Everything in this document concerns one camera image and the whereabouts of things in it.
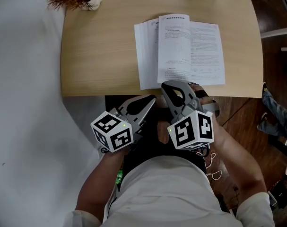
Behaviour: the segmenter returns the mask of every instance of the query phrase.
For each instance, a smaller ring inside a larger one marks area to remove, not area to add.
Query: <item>cable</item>
[[[196,154],[197,154],[198,156],[202,156],[202,155],[203,155],[203,154],[200,153],[200,152],[196,152]],[[209,164],[209,166],[206,166],[206,165],[205,165],[205,168],[206,168],[206,169],[208,169],[208,168],[211,166],[211,164],[213,163],[213,159],[214,159],[215,157],[216,157],[216,154],[215,154],[215,153],[211,153],[211,155],[210,155],[210,164]],[[217,174],[217,173],[220,173],[220,177],[214,178],[214,175]],[[206,176],[209,176],[209,175],[211,175],[211,177],[212,177],[215,181],[217,181],[217,180],[219,180],[219,179],[221,178],[221,176],[222,176],[222,171],[219,170],[219,171],[217,171],[217,172],[215,172],[215,173],[208,173],[208,174],[206,174]]]

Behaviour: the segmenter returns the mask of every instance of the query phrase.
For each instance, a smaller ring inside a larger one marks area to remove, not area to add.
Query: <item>book page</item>
[[[224,59],[219,26],[190,22],[191,82],[206,85],[225,84]]]
[[[158,83],[191,80],[190,18],[184,14],[159,17]]]
[[[158,73],[158,18],[135,25],[140,89],[161,88]]]

